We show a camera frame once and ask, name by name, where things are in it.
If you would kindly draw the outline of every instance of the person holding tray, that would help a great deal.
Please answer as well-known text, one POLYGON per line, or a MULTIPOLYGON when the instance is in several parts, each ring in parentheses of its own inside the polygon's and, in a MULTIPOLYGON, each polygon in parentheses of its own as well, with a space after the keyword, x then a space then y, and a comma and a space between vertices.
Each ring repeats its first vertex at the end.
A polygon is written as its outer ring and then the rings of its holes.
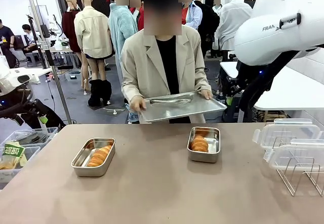
MULTIPOLYGON (((131 109, 145 110, 144 98, 193 91, 211 99, 200 35, 197 30, 181 25, 182 4, 178 0, 144 2, 144 29, 125 41, 121 53, 121 88, 131 109)), ((169 122, 205 123, 205 119, 199 114, 169 122)))

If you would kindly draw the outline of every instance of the person's left hand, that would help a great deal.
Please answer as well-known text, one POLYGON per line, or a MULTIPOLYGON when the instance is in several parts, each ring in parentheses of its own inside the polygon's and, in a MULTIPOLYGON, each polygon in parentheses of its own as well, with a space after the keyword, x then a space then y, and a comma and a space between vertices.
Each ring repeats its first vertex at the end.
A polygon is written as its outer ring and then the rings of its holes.
POLYGON ((207 89, 202 89, 200 91, 201 95, 204 96, 205 99, 209 100, 213 98, 213 94, 211 91, 207 90, 207 89))

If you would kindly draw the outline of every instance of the blazer lapel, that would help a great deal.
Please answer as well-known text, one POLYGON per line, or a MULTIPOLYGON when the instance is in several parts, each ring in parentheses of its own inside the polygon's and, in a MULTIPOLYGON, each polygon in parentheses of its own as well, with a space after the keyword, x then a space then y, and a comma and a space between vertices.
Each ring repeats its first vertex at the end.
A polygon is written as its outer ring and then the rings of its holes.
POLYGON ((154 64, 154 66, 156 67, 158 73, 162 77, 166 87, 169 90, 166 72, 164 70, 162 57, 161 57, 161 54, 160 54, 160 52, 158 50, 157 43, 156 43, 156 40, 155 40, 155 36, 153 36, 153 35, 145 35, 144 36, 144 45, 149 47, 148 50, 146 51, 146 54, 150 58, 150 60, 154 64))
POLYGON ((184 69, 186 67, 186 59, 188 49, 185 44, 188 42, 188 37, 186 34, 178 35, 176 42, 176 55, 177 55, 177 73, 178 73, 178 83, 179 88, 181 85, 184 69))

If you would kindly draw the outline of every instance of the metal tray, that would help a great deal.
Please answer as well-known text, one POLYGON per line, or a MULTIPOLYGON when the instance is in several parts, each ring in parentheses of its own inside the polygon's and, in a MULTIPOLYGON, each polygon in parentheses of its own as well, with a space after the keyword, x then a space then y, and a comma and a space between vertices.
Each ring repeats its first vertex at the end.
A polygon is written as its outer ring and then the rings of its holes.
POLYGON ((206 100, 198 92, 149 98, 144 101, 146 110, 141 115, 146 122, 151 123, 226 109, 224 104, 215 99, 206 100))
POLYGON ((196 162, 217 162, 221 151, 220 131, 210 127, 194 127, 190 131, 188 140, 189 159, 196 162), (208 152, 196 152, 191 149, 191 143, 196 135, 203 136, 208 143, 208 152))
POLYGON ((89 139, 75 156, 71 162, 71 166, 74 168, 76 175, 80 177, 100 177, 106 173, 115 151, 115 139, 113 138, 89 139), (109 145, 112 147, 103 164, 97 167, 87 167, 95 151, 109 145))

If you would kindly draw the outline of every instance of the light blue shirt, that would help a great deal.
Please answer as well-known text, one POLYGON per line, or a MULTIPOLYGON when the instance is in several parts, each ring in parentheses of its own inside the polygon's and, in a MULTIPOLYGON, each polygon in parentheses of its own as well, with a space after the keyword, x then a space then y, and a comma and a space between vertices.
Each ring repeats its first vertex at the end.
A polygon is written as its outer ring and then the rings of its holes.
POLYGON ((202 19, 203 12, 201 8, 198 7, 194 2, 190 3, 186 17, 186 25, 194 29, 198 29, 202 19))
POLYGON ((125 40, 137 32, 136 20, 127 6, 110 4, 109 29, 116 56, 120 59, 125 40))

